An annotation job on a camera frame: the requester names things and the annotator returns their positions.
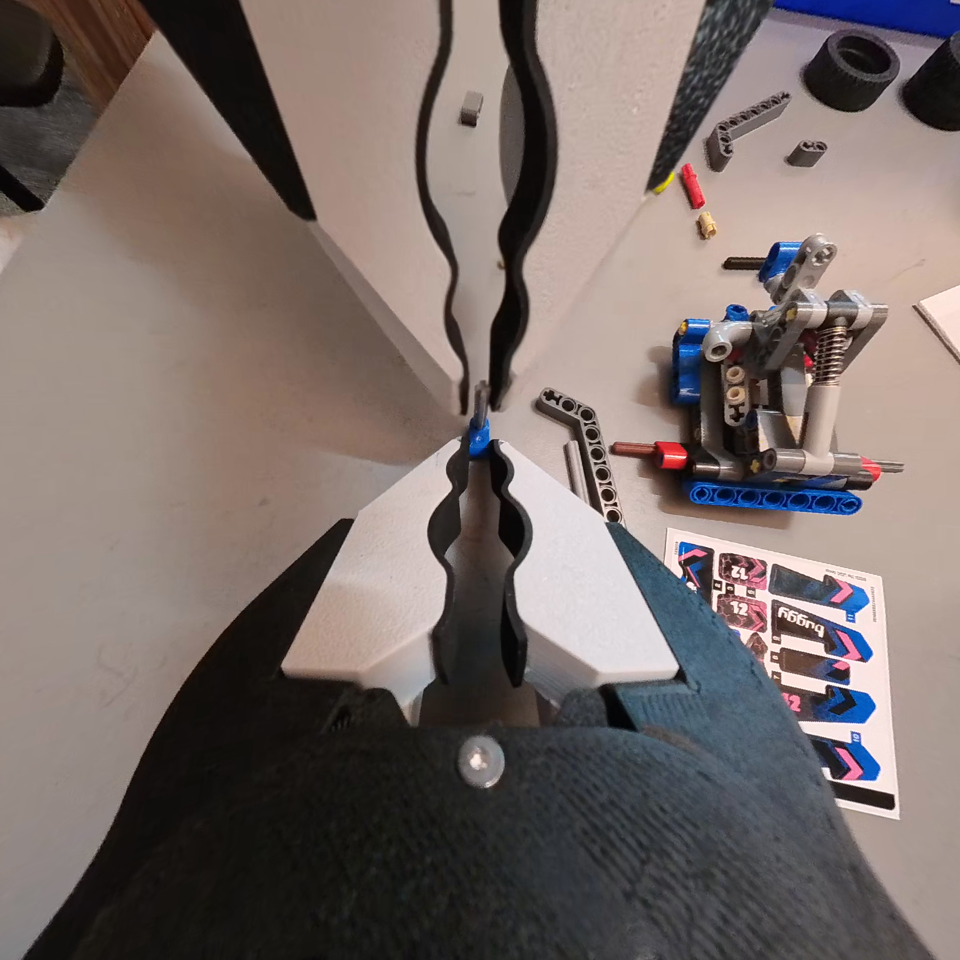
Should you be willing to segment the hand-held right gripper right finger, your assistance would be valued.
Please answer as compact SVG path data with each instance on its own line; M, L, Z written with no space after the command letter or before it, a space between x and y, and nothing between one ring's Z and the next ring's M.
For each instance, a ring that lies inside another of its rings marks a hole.
M511 683L595 690L673 679L677 659L615 543L618 525L510 443L493 440L488 459L511 557L500 628Z

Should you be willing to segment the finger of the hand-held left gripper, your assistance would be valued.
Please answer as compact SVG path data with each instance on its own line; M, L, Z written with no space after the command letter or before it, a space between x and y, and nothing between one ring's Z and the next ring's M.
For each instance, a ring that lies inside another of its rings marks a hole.
M523 150L497 241L501 409L643 204L705 2L500 2Z
M458 265L426 177L451 3L242 7L320 246L439 404L464 414L470 374L451 306Z

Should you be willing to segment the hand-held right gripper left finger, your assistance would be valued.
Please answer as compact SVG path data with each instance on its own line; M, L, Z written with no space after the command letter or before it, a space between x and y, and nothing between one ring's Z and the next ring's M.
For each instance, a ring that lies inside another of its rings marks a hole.
M431 632L448 575L428 522L453 492L452 439L359 511L281 670L360 687L427 687L438 677Z

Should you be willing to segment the dark grey angled lego beam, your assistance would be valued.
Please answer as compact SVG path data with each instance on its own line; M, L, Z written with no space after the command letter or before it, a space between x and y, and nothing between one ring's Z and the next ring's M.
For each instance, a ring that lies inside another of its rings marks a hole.
M565 426L571 440L579 444L591 507L606 522L622 525L624 518L618 488L594 406L560 390L545 388L539 393L535 407L541 414Z

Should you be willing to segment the grey and blue lego chassis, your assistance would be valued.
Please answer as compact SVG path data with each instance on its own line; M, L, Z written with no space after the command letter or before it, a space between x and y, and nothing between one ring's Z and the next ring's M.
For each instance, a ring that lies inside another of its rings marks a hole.
M768 309L687 318L671 345L669 399L688 409L690 439L616 441L610 453L678 474L704 506L856 514L860 493L905 464L837 443L842 377L889 308L855 290L817 292L836 254L822 233L775 243L757 271Z

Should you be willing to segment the dark grey L-shaped lego beam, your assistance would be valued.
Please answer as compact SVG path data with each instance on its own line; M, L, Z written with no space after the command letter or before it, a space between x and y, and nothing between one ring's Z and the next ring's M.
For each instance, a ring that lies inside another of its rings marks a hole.
M725 170L733 158L735 142L778 119L792 98L790 91L780 91L716 124L705 140L709 168L716 173Z

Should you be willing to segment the lego sticker sheet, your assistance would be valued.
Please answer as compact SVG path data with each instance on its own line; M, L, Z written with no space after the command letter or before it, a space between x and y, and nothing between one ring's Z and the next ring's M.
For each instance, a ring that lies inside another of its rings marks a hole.
M663 561L765 669L838 805L898 820L882 578L676 528Z

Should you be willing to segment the closed lego instruction booklet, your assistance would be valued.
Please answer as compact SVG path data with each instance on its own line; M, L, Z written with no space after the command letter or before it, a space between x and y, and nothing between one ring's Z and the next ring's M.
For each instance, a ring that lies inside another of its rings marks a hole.
M959 360L959 292L954 286L932 294L914 304L920 318L932 330L951 355Z

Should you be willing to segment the wooden panel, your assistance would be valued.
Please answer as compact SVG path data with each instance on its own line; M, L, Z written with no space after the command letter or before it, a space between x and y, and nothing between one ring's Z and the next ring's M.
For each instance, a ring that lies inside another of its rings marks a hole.
M138 1L26 1L52 27L96 114L114 99L155 32Z

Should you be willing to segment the blue plastic storage bin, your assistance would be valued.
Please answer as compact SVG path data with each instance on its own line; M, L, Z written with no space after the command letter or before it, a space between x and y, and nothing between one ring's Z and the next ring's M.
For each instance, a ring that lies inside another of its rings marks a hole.
M774 1L774 7L940 39L959 31L958 1Z

